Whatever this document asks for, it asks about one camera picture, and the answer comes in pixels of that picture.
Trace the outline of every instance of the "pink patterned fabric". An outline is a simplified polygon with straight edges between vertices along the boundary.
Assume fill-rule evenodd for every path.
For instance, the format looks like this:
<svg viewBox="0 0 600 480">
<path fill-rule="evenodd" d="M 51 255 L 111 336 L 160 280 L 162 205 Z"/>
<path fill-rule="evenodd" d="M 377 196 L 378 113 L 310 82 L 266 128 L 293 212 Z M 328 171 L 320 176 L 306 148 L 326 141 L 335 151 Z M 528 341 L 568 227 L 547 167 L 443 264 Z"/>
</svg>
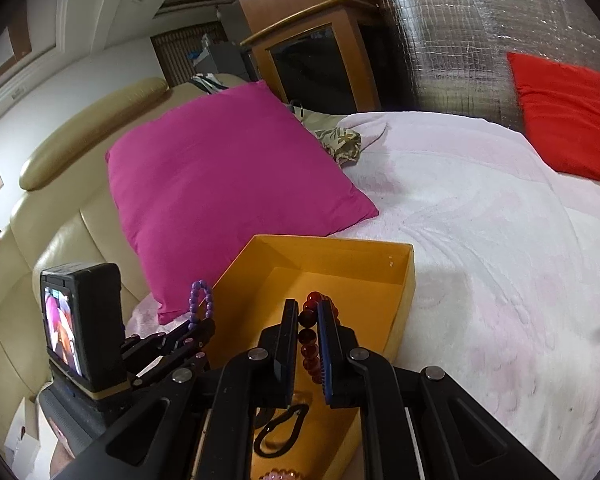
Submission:
<svg viewBox="0 0 600 480">
<path fill-rule="evenodd" d="M 165 324 L 256 234 L 327 236 L 378 210 L 264 82 L 195 99 L 107 153 L 122 231 Z"/>
</svg>

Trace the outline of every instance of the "white blanket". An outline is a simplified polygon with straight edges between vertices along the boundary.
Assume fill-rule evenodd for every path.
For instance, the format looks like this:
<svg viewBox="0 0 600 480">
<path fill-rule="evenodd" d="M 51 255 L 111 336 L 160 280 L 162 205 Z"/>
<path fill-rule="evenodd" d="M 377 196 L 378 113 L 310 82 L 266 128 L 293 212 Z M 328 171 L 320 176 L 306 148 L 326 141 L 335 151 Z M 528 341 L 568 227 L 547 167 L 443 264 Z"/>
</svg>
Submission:
<svg viewBox="0 0 600 480">
<path fill-rule="evenodd" d="M 561 480 L 600 468 L 600 186 L 484 120 L 396 112 L 345 169 L 380 215 L 337 237 L 414 245 L 397 365 L 443 367 Z M 157 329 L 148 298 L 128 330 Z M 345 474 L 362 479 L 360 453 Z"/>
</svg>

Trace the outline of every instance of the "camouflage fabric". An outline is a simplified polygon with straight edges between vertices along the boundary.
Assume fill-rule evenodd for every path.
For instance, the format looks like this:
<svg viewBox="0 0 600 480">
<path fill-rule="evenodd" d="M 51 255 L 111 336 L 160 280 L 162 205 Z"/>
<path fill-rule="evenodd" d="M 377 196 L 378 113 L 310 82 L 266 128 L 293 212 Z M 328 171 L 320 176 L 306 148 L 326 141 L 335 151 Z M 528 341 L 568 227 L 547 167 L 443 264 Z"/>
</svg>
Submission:
<svg viewBox="0 0 600 480">
<path fill-rule="evenodd" d="M 321 114 L 299 107 L 294 107 L 292 111 L 302 126 L 314 134 L 314 137 L 320 141 L 323 148 L 338 165 L 342 166 L 345 162 L 358 161 L 362 146 L 360 134 L 354 130 L 336 126 L 346 116 Z"/>
</svg>

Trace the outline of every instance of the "beige leather sofa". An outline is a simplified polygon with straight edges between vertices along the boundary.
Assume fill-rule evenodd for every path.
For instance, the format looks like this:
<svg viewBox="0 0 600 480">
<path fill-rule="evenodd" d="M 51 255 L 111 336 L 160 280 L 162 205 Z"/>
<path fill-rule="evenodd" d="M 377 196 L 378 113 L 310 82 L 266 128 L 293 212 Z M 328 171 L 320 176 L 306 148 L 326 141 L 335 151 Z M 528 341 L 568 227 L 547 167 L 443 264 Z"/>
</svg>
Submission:
<svg viewBox="0 0 600 480">
<path fill-rule="evenodd" d="M 227 86 L 244 83 L 219 75 Z M 40 311 L 40 270 L 71 261 L 113 262 L 122 275 L 123 318 L 149 289 L 120 230 L 105 152 L 126 131 L 203 95 L 149 78 L 114 92 L 67 121 L 22 169 L 26 192 L 0 232 L 0 451 L 22 397 L 49 378 Z"/>
</svg>

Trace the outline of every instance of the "metal screw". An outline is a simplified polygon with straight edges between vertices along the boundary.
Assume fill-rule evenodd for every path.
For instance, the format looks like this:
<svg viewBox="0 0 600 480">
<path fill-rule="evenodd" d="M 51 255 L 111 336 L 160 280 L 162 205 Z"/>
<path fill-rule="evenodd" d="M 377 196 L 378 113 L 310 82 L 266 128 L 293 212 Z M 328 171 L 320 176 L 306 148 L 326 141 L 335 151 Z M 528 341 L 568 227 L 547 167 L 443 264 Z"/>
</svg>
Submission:
<svg viewBox="0 0 600 480">
<path fill-rule="evenodd" d="M 263 359 L 269 357 L 269 352 L 267 352 L 264 348 L 256 347 L 249 350 L 247 355 L 252 361 L 262 361 Z"/>
<path fill-rule="evenodd" d="M 441 381 L 445 378 L 445 371 L 439 366 L 427 366 L 424 375 L 429 381 Z"/>
<path fill-rule="evenodd" d="M 193 372 L 188 368 L 178 368 L 171 374 L 171 379 L 177 383 L 186 383 L 193 377 Z"/>
<path fill-rule="evenodd" d="M 369 350 L 366 348 L 353 348 L 349 352 L 349 357 L 351 357 L 354 361 L 364 361 L 369 357 Z"/>
</svg>

